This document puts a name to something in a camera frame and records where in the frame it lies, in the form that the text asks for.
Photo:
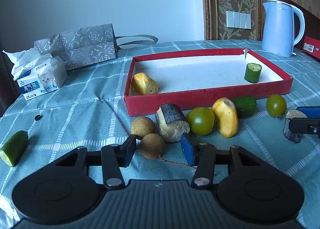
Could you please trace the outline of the round-cut sugarcane chunk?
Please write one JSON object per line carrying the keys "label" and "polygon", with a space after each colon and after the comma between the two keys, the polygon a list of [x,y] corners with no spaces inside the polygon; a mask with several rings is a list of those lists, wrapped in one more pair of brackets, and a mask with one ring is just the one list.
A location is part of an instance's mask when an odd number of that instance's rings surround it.
{"label": "round-cut sugarcane chunk", "polygon": [[283,127],[284,136],[294,143],[300,143],[303,135],[301,133],[294,133],[291,128],[295,126],[294,119],[296,118],[307,118],[307,115],[299,110],[289,110],[285,115],[285,124]]}

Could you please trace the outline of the green tomato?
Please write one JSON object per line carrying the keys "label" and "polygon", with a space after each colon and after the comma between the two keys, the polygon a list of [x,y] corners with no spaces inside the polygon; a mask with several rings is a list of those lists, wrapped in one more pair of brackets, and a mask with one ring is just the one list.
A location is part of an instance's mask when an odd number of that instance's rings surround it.
{"label": "green tomato", "polygon": [[286,112],[287,104],[281,95],[272,94],[266,101],[266,109],[270,116],[280,118]]}
{"label": "green tomato", "polygon": [[210,134],[215,124],[215,115],[207,107],[192,109],[187,113],[186,119],[191,131],[201,136]]}

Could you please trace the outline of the brown longan with stem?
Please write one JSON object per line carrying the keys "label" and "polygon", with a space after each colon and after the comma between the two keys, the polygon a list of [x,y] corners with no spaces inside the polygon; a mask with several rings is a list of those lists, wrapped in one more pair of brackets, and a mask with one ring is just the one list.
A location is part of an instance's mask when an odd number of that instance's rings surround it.
{"label": "brown longan with stem", "polygon": [[196,169],[193,166],[188,166],[183,163],[177,163],[165,160],[162,156],[165,150],[165,140],[158,134],[147,134],[140,141],[140,151],[141,154],[150,160],[159,159],[159,161],[164,163],[169,163],[175,166],[182,166],[191,169]]}

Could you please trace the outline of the brown longan fruit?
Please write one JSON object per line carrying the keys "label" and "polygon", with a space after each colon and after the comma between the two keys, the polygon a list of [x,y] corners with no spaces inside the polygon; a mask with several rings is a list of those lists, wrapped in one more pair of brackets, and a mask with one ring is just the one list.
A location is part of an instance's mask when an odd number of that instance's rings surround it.
{"label": "brown longan fruit", "polygon": [[144,116],[137,117],[131,124],[131,134],[136,135],[138,139],[142,139],[148,134],[155,132],[155,124],[152,119]]}

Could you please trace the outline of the dark sugarcane chunk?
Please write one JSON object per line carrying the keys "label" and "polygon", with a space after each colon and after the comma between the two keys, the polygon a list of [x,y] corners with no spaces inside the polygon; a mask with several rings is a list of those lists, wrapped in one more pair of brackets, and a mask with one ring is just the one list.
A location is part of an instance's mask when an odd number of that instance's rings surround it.
{"label": "dark sugarcane chunk", "polygon": [[190,125],[176,104],[161,105],[155,115],[159,134],[168,143],[179,142],[184,133],[190,132]]}

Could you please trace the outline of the yellow peeled fruit piece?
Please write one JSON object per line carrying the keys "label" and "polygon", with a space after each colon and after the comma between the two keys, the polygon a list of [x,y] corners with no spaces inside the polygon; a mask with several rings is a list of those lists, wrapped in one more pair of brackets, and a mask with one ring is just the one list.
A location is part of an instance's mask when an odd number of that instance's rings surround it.
{"label": "yellow peeled fruit piece", "polygon": [[238,115],[235,104],[228,98],[218,99],[211,111],[215,115],[214,128],[224,137],[233,137],[238,132]]}

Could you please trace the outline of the dark green cucumber piece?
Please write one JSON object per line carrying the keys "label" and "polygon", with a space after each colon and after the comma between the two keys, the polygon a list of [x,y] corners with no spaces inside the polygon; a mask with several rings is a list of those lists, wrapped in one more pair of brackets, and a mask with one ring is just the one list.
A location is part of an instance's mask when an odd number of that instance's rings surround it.
{"label": "dark green cucumber piece", "polygon": [[251,95],[239,96],[233,99],[233,103],[236,107],[238,118],[247,118],[252,116],[257,108],[257,102]]}

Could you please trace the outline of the cut cucumber cylinder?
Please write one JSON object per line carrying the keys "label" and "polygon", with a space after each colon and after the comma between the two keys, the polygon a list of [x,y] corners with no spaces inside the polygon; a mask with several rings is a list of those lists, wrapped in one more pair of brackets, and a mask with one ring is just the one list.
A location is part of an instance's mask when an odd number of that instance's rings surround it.
{"label": "cut cucumber cylinder", "polygon": [[260,64],[247,64],[244,79],[249,83],[257,83],[260,78],[261,70],[262,66]]}

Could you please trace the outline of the yellow jackfruit piece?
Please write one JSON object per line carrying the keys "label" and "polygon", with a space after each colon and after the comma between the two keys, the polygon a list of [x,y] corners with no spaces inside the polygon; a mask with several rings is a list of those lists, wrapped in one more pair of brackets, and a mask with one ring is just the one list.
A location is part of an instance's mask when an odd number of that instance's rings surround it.
{"label": "yellow jackfruit piece", "polygon": [[156,94],[159,90],[158,84],[144,72],[133,76],[132,87],[141,95]]}

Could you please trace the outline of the checked teal tablecloth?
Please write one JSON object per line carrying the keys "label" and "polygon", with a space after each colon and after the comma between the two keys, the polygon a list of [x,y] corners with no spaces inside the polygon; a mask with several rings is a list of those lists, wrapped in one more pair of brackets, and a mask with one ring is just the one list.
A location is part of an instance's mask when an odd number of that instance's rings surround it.
{"label": "checked teal tablecloth", "polygon": [[[293,83],[284,96],[287,107],[319,105],[319,61],[300,50],[290,58],[265,52],[251,40],[179,41],[121,50],[114,60],[72,70],[61,89],[32,100],[20,96],[1,118],[1,142],[24,130],[29,144],[15,167],[1,163],[1,228],[11,228],[19,218],[11,200],[14,186],[78,146],[96,151],[121,144],[133,118],[127,113],[124,90],[133,57],[145,54],[210,48],[249,48],[289,74]],[[252,117],[239,121],[238,133],[229,139],[214,131],[198,141],[228,149],[240,145],[298,181],[305,193],[298,221],[319,228],[319,138],[305,135],[300,143],[283,134],[283,119],[271,117],[266,100],[257,101]]]}

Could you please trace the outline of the red box at edge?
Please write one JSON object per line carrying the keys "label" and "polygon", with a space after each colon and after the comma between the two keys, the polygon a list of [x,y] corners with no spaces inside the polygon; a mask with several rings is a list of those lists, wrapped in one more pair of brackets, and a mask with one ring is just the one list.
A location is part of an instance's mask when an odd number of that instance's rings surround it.
{"label": "red box at edge", "polygon": [[320,59],[320,40],[305,36],[302,51]]}

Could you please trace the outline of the red shallow cardboard tray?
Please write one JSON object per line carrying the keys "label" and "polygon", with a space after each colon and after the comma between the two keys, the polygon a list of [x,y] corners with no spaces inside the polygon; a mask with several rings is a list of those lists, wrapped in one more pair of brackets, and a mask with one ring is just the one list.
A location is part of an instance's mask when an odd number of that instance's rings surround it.
{"label": "red shallow cardboard tray", "polygon": [[[244,79],[246,66],[262,66],[259,81]],[[132,87],[133,76],[146,73],[158,85],[156,94],[141,95]],[[133,57],[124,91],[130,116],[154,114],[163,104],[182,110],[212,106],[222,97],[251,95],[256,99],[290,92],[293,79],[258,53],[244,48],[165,52]]]}

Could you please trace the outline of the light blue electric kettle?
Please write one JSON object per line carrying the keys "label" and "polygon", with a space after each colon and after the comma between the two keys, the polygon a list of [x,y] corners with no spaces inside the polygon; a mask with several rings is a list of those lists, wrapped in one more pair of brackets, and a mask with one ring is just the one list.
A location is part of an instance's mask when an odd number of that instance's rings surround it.
{"label": "light blue electric kettle", "polygon": [[[262,49],[289,58],[293,47],[302,40],[305,32],[303,12],[294,5],[279,0],[268,0],[263,3],[266,12]],[[294,16],[298,17],[300,28],[295,37]]]}

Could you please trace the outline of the green cucumber end piece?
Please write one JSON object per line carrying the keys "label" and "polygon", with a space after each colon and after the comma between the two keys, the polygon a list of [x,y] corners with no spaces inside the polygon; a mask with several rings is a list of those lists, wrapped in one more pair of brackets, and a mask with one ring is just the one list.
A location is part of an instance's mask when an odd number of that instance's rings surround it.
{"label": "green cucumber end piece", "polygon": [[28,145],[28,133],[20,130],[14,133],[1,147],[1,159],[9,166],[14,167]]}

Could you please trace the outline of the tissue pack with cat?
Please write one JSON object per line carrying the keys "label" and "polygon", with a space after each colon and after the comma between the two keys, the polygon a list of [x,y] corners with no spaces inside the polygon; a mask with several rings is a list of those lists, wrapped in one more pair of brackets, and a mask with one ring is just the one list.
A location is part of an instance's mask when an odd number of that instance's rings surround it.
{"label": "tissue pack with cat", "polygon": [[34,47],[5,54],[14,64],[11,74],[25,100],[59,89],[68,77],[60,57],[53,57],[50,53],[40,54]]}

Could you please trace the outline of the grey patterned gift bag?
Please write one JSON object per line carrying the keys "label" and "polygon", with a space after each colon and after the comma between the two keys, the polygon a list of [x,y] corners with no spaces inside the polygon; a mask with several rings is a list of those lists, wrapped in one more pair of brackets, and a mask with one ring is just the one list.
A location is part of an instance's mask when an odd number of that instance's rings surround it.
{"label": "grey patterned gift bag", "polygon": [[116,58],[117,52],[126,45],[155,45],[158,38],[153,35],[129,35],[133,40],[118,44],[122,36],[116,36],[112,24],[82,27],[64,31],[49,38],[36,40],[34,47],[41,54],[50,53],[62,59],[66,70],[100,63]]}

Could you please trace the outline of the white wall switch panel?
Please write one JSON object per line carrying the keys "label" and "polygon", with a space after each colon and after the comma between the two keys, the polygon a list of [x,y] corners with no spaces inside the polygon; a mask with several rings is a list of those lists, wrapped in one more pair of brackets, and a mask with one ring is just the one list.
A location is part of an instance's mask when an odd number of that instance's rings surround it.
{"label": "white wall switch panel", "polygon": [[251,29],[251,14],[240,13],[235,11],[226,11],[226,27]]}

